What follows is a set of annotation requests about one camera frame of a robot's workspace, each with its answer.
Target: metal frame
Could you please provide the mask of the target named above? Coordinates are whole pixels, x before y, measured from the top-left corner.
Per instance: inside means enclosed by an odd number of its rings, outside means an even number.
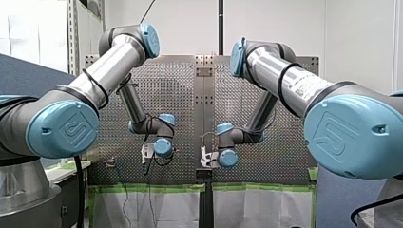
[[[77,0],[67,1],[68,73],[80,74]]]

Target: light blue joint cap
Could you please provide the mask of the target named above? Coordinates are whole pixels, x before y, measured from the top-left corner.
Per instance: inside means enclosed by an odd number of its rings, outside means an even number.
[[[175,116],[172,114],[160,114],[160,116],[158,117],[160,120],[167,122],[171,125],[175,125]]]
[[[148,56],[151,59],[158,57],[160,55],[160,40],[157,31],[148,23],[141,23],[140,29]]]
[[[32,118],[26,142],[37,156],[69,158],[92,146],[98,128],[98,116],[91,107],[82,102],[62,101],[44,107]]]
[[[231,59],[229,62],[229,67],[231,71],[231,75],[233,77],[241,77],[242,76],[242,66],[243,66],[243,55],[244,48],[242,46],[242,40],[237,41],[232,47]]]
[[[304,135],[317,162],[339,176],[377,180],[403,172],[403,116],[373,98],[322,101],[308,113]]]
[[[232,149],[226,149],[220,154],[222,167],[234,167],[238,163],[238,154]]]
[[[232,129],[234,129],[234,126],[231,123],[222,123],[222,124],[218,124],[217,127],[217,134],[223,134],[227,131],[230,131]]]
[[[158,139],[154,142],[154,152],[161,158],[169,158],[172,155],[172,144],[167,139]]]

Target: perforated metal panel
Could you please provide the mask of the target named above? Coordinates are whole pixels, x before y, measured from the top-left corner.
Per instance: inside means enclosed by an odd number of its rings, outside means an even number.
[[[174,146],[178,151],[168,166],[160,167],[153,162],[149,174],[152,182],[195,182],[194,70],[194,59],[190,56],[159,58],[132,70],[145,111],[152,116],[170,113],[177,120]],[[144,136],[129,133],[128,121],[119,96],[112,95],[110,104],[101,111],[99,158],[90,171],[91,184],[147,182],[141,164]],[[148,142],[154,141],[155,137],[150,136]],[[106,168],[104,161],[112,157],[116,158],[118,168]]]
[[[215,125],[222,123],[243,127],[261,93],[250,83],[231,77],[229,57],[208,56],[207,66],[201,65],[201,56],[196,57],[162,56],[132,70],[145,111],[154,116],[171,113],[177,118],[174,145],[179,151],[168,166],[159,167],[155,163],[151,166],[152,182],[195,182],[195,169],[201,167],[202,133],[215,131]],[[90,65],[95,59],[88,56],[87,63]],[[318,72],[316,57],[298,58],[298,62]],[[199,67],[212,68],[212,74],[198,75],[203,73],[196,70]],[[109,106],[101,111],[98,144],[92,155],[88,155],[95,157],[89,173],[90,184],[147,182],[140,154],[144,136],[129,133],[128,121],[119,97],[112,95]],[[300,119],[278,104],[276,121],[265,134],[266,140],[261,144],[237,145],[240,163],[235,168],[215,170],[214,179],[307,183],[307,168],[316,163],[304,145]],[[154,137],[148,139],[150,143],[154,140]],[[211,146],[217,148],[214,141],[206,142],[210,143],[208,151]],[[106,168],[105,161],[112,157],[116,158],[117,168]]]
[[[317,74],[318,58],[299,57],[305,68]],[[232,123],[243,127],[259,99],[261,90],[245,80],[231,77],[229,57],[215,59],[214,125]],[[214,170],[216,181],[253,181],[303,184],[309,181],[308,167],[316,166],[303,140],[299,118],[291,115],[282,104],[260,144],[237,145],[240,162],[234,168]]]

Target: green tape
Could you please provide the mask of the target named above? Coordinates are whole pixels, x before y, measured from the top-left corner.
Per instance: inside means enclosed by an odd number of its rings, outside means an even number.
[[[311,227],[317,227],[317,188],[314,188],[312,192],[312,217],[311,217]]]
[[[123,184],[117,185],[100,185],[89,186],[89,191],[94,194],[103,193],[125,193],[125,188],[128,193],[198,193],[204,192],[204,184],[183,184],[183,185],[148,185],[144,183],[129,183],[126,187]]]
[[[315,185],[282,185],[271,183],[213,183],[213,191],[266,190],[276,192],[313,192]]]
[[[311,181],[317,181],[317,175],[319,173],[318,167],[309,167],[308,168],[309,178]]]
[[[88,217],[89,217],[89,228],[94,227],[94,212],[95,212],[95,191],[90,190],[91,187],[88,189]]]

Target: logo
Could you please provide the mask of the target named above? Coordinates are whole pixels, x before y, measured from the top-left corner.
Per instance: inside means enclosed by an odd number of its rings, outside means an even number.
[[[326,112],[314,135],[314,144],[331,157],[341,155],[359,137],[359,129]]]
[[[74,114],[59,129],[59,132],[75,148],[80,146],[93,131],[93,127],[81,113]]]

